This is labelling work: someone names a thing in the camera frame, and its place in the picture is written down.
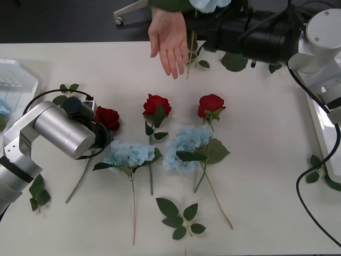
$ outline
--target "hand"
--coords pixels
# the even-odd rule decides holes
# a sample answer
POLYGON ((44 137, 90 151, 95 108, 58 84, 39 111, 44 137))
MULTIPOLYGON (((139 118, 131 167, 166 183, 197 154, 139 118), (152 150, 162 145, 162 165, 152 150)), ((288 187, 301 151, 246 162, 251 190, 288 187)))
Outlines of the hand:
POLYGON ((156 9, 156 15, 149 28, 151 57, 158 52, 162 66, 167 74, 177 79, 177 68, 180 75, 188 62, 186 23, 181 12, 166 12, 156 9))

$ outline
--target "red rose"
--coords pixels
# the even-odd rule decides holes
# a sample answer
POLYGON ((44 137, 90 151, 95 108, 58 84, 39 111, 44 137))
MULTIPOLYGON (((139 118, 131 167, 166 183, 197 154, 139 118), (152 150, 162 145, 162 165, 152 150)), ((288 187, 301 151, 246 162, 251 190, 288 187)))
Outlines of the red rose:
POLYGON ((119 129, 119 115, 117 111, 112 109, 102 108, 99 106, 97 108, 95 120, 103 124, 109 131, 114 132, 119 129))
POLYGON ((199 106, 199 110, 198 110, 198 115, 201 118, 206 117, 206 113, 205 110, 211 111, 212 113, 214 111, 217 111, 218 109, 225 109, 226 107, 224 107, 224 100, 222 98, 220 98, 217 95, 214 94, 210 94, 207 96, 203 96, 200 101, 200 106, 199 106))
POLYGON ((159 95, 148 94, 147 102, 143 105, 145 109, 145 112, 143 112, 143 114, 154 115, 160 104, 162 104, 166 112, 166 115, 169 115, 169 112, 171 112, 172 107, 169 105, 168 100, 160 97, 159 95))

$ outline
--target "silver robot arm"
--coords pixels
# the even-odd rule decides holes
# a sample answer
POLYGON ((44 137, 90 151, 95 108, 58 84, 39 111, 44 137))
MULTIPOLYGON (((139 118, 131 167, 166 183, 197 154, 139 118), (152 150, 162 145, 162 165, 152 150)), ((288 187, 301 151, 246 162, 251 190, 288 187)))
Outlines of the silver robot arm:
POLYGON ((15 202, 24 188, 42 171, 31 159, 31 145, 43 136, 73 159, 91 148, 95 134, 69 119, 63 109, 42 102, 4 133, 4 156, 0 158, 0 215, 15 202))

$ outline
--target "light blue flower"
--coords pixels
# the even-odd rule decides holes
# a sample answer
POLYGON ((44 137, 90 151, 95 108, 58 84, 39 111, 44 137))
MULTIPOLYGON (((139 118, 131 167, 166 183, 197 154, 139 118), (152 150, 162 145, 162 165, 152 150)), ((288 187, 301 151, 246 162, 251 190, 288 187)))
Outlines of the light blue flower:
POLYGON ((196 128, 194 125, 182 126, 176 133, 175 138, 166 145, 167 155, 164 158, 163 166, 167 170, 176 169, 181 173, 194 172, 198 162, 183 162, 177 155, 177 151, 194 152, 209 142, 213 132, 207 125, 196 128))
POLYGON ((146 161, 154 159, 155 146, 141 145, 137 143, 120 143, 115 140, 111 143, 111 154, 104 159, 107 164, 113 164, 120 167, 137 167, 146 161))
POLYGON ((231 0, 189 0, 202 13, 211 13, 218 7, 227 6, 231 0))
POLYGON ((8 107, 6 101, 0 99, 0 114, 8 115, 10 113, 10 108, 8 107))

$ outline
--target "white tray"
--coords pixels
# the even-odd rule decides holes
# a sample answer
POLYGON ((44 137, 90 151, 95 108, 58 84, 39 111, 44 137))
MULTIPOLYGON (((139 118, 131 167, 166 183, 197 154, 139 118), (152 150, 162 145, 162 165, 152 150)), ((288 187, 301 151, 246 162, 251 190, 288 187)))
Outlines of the white tray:
MULTIPOLYGON (((22 116, 26 105, 40 91, 40 87, 39 80, 24 65, 15 60, 0 59, 0 98, 6 101, 11 111, 4 131, 22 116)), ((3 154, 2 134, 0 155, 3 154)))

